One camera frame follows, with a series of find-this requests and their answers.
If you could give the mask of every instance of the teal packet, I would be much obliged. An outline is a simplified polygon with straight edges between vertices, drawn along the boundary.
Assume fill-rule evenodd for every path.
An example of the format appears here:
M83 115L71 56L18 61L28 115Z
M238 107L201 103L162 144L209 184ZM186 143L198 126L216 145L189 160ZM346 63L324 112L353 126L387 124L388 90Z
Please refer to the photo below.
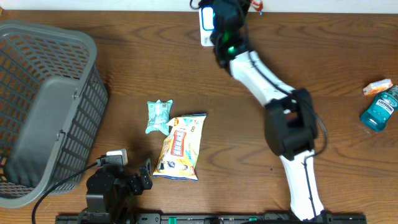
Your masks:
M160 100L156 102L148 101L148 125L145 130L146 134L151 131L161 131L165 135L170 134L170 126L166 125L170 120L170 110L172 109L173 100L162 103Z

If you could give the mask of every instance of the wood grain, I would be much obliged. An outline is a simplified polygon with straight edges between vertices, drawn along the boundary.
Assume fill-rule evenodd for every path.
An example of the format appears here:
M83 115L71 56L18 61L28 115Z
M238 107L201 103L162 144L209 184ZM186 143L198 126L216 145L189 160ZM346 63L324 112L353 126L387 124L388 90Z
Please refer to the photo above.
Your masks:
M171 116L208 113L199 182L154 179L153 189L133 198L132 206L164 213L289 209L283 166L264 140L264 111L242 84L218 68L212 49L200 46L197 13L6 11L1 19L80 30L94 38L110 97L89 163L124 147L131 172L147 157L158 160L165 136L144 134L146 101L173 99ZM266 65L289 85L312 93L329 130L328 150L315 159L324 206L332 212L363 212L368 223L398 219L398 116L379 134L359 120L373 100L363 96L364 86L382 78L398 82L397 19L248 15L251 42ZM93 172L69 194L45 199L38 223L84 209L85 182ZM1 223L29 223L32 207L0 208Z

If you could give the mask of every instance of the white and yellow snack bag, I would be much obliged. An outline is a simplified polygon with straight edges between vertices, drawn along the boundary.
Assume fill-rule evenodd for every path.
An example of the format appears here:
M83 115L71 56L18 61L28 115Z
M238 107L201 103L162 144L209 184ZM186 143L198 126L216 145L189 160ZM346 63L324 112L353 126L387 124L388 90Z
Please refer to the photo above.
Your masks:
M154 177L198 181L195 166L205 118L206 114L193 114L173 118L167 123L173 128L164 139Z

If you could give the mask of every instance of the small packet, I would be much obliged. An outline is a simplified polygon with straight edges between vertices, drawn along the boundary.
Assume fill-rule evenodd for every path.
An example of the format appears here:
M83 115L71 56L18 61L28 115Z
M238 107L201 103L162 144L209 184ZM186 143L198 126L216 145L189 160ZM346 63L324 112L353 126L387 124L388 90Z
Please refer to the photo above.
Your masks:
M166 125L170 119L170 110L173 100L162 103L160 100L154 102L148 101L148 125L145 130L146 134L151 131L161 131L165 135L169 135L170 127Z
M173 118L167 123L173 128L164 139L154 177L198 181L195 166L205 118L206 114L193 114Z
M391 79L387 78L385 80L370 83L367 87L363 88L363 94L365 96L377 94L388 90L390 87L392 87L392 82Z

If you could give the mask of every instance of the basket rim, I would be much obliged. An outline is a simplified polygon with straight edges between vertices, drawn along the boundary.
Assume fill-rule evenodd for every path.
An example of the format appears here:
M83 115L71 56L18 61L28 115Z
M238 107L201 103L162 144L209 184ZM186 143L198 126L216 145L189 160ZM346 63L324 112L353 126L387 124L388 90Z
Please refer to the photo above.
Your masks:
M97 55L97 48L95 45L94 40L88 35L80 31L74 31L74 30L66 30L58 27L53 27L53 26L47 26L47 25L41 25L41 24L34 24L30 22L24 22L24 21L18 21L18 20L6 20L6 21L1 21L0 22L0 31L4 31L7 29L20 29L20 30L27 30L30 32L36 32L37 34L46 34L46 35L52 35L52 36L62 36L62 38L70 38L70 39L75 39L79 40L82 43L84 43L88 47L88 51L90 53L90 57L87 61L86 67L84 68L83 75L81 76L81 79L78 82L78 86L76 89L76 100L73 101L73 105L78 105L80 103L80 96L83 93L83 89L87 84L88 77L90 76L91 70L95 66L95 60L96 60L96 55ZM77 109L75 106L71 106L67 117L65 119L64 125L63 125L63 131L64 133L60 134L60 137L58 141L55 141L54 147L51 151L49 161L54 161L54 162L48 162L42 179L40 180L39 184L36 186L36 188L29 192L27 195L19 197L19 198L1 198L0 197L0 207L4 208L19 208L23 207L24 205L27 205L28 203L31 203L34 201L37 197L39 197L46 187L48 186L50 179L52 178L52 174L55 170L55 165L58 161L58 155L60 153L60 149L64 144L64 140L66 139L66 135L69 132L69 127L71 125L72 119L76 113Z

